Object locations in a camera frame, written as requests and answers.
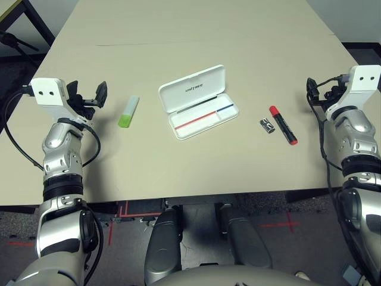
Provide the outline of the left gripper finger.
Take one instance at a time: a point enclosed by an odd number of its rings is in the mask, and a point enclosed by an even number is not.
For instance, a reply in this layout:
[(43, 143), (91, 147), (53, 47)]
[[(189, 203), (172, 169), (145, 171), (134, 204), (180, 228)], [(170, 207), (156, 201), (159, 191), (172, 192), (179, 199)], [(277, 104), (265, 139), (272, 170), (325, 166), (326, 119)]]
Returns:
[(107, 100), (108, 87), (106, 81), (101, 82), (96, 89), (96, 97), (94, 103), (97, 107), (102, 108)]
[(80, 95), (77, 93), (77, 87), (78, 87), (78, 81), (72, 81), (67, 84), (67, 92), (69, 99), (67, 100), (68, 103), (78, 103), (80, 102)]

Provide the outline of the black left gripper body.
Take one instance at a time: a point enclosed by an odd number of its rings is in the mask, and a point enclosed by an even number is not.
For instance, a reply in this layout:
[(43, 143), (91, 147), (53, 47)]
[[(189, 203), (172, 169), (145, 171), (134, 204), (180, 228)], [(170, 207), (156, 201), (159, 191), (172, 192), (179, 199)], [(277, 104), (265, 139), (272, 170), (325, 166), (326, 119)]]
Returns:
[(81, 95), (70, 95), (70, 107), (80, 116), (92, 120), (95, 114), (94, 106), (100, 107), (99, 96), (92, 100), (84, 100)]

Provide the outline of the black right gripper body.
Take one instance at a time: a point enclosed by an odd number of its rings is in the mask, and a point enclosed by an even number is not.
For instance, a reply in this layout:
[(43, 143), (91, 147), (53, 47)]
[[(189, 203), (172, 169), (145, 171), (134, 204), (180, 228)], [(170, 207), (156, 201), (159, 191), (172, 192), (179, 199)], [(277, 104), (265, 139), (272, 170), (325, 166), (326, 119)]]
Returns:
[(341, 97), (332, 97), (332, 89), (330, 91), (327, 91), (325, 94), (324, 94), (324, 97), (325, 97), (325, 101), (324, 101), (324, 105), (333, 105), (335, 103), (337, 103), (339, 101), (339, 99)]

